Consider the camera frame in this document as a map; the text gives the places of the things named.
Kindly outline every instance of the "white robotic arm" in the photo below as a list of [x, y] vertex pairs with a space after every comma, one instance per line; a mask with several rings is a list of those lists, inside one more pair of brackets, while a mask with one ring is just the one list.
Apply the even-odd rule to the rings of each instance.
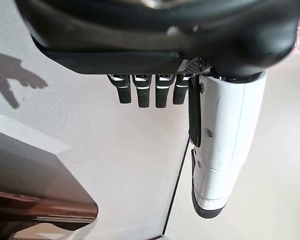
[[195, 145], [192, 201], [203, 218], [214, 218], [221, 212], [247, 159], [266, 74], [248, 83], [225, 80], [201, 75], [189, 81], [189, 133]]

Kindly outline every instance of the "glossy surface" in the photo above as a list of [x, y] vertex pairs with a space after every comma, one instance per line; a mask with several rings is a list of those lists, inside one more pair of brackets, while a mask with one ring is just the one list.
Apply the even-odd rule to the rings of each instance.
[[38, 223], [76, 230], [98, 206], [52, 153], [0, 133], [0, 237]]

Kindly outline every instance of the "black robotic finger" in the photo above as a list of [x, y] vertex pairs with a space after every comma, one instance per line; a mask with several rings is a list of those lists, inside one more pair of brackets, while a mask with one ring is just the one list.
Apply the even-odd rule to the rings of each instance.
[[189, 78], [193, 74], [178, 74], [176, 76], [174, 90], [173, 90], [173, 104], [182, 105], [185, 102], [186, 93], [189, 87]]
[[119, 101], [121, 104], [131, 103], [131, 87], [130, 87], [130, 75], [125, 74], [113, 74], [107, 75], [112, 85], [116, 87], [119, 95]]
[[139, 108], [149, 107], [150, 85], [152, 75], [132, 75], [133, 84], [136, 87]]
[[170, 86], [174, 83], [176, 75], [159, 74], [155, 75], [155, 106], [163, 109], [167, 106], [167, 97]]

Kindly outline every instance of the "screw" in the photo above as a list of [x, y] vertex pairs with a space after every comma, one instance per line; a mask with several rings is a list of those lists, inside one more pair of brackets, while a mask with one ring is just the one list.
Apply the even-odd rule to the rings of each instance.
[[203, 60], [201, 57], [198, 59], [198, 62], [200, 64], [199, 70], [200, 72], [203, 72], [206, 66], [206, 61]]
[[209, 136], [209, 138], [212, 138], [213, 136], [214, 136], [214, 134], [212, 133], [212, 131], [208, 131], [208, 136]]
[[200, 84], [200, 92], [202, 94], [205, 92], [205, 85], [203, 83]]

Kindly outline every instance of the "white wall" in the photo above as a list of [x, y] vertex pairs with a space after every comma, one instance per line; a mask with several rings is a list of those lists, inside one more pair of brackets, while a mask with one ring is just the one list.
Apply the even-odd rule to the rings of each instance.
[[72, 239], [160, 235], [188, 139], [187, 103], [172, 105], [171, 89], [167, 108], [156, 109], [152, 88], [141, 109], [132, 86], [132, 104], [119, 104], [106, 76], [41, 54], [12, 0], [0, 0], [0, 54], [0, 131], [54, 151], [99, 206], [96, 223]]
[[166, 235], [173, 240], [300, 240], [300, 64], [271, 68], [249, 152], [226, 207], [197, 216], [190, 147]]

